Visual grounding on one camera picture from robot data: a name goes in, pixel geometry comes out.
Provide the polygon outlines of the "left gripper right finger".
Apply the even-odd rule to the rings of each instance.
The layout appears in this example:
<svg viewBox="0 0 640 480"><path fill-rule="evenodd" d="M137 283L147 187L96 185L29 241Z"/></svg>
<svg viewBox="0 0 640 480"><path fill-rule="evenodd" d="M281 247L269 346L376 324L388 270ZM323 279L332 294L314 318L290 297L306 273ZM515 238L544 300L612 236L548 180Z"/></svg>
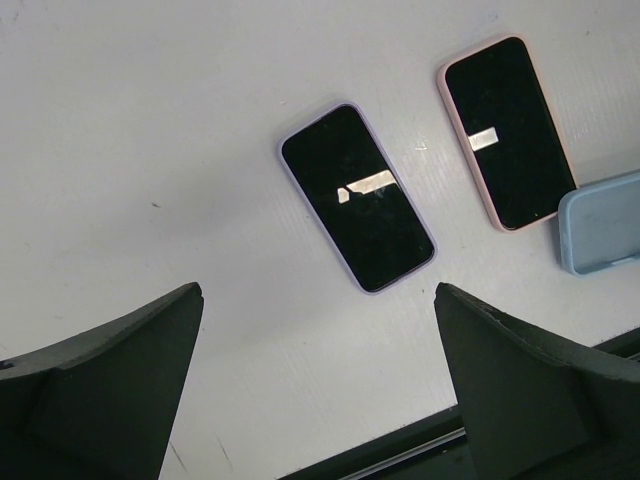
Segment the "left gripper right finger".
<svg viewBox="0 0 640 480"><path fill-rule="evenodd" d="M435 312L481 479L636 479L639 364L447 283Z"/></svg>

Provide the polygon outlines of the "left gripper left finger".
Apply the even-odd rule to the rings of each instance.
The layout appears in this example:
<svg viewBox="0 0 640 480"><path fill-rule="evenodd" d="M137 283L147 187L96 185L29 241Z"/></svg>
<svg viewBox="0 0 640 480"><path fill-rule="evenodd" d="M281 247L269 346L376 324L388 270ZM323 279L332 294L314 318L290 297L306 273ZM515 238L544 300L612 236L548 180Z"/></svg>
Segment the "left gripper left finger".
<svg viewBox="0 0 640 480"><path fill-rule="evenodd" d="M203 314L197 283L1 362L4 479L156 479Z"/></svg>

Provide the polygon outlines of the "light blue phone case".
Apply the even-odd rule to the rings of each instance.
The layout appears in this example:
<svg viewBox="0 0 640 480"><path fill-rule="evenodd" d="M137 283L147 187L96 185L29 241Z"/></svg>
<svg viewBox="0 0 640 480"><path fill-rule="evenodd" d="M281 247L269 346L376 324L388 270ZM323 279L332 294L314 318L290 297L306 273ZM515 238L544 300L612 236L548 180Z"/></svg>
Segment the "light blue phone case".
<svg viewBox="0 0 640 480"><path fill-rule="evenodd" d="M639 173L590 183L558 207L562 268L585 276L639 259Z"/></svg>

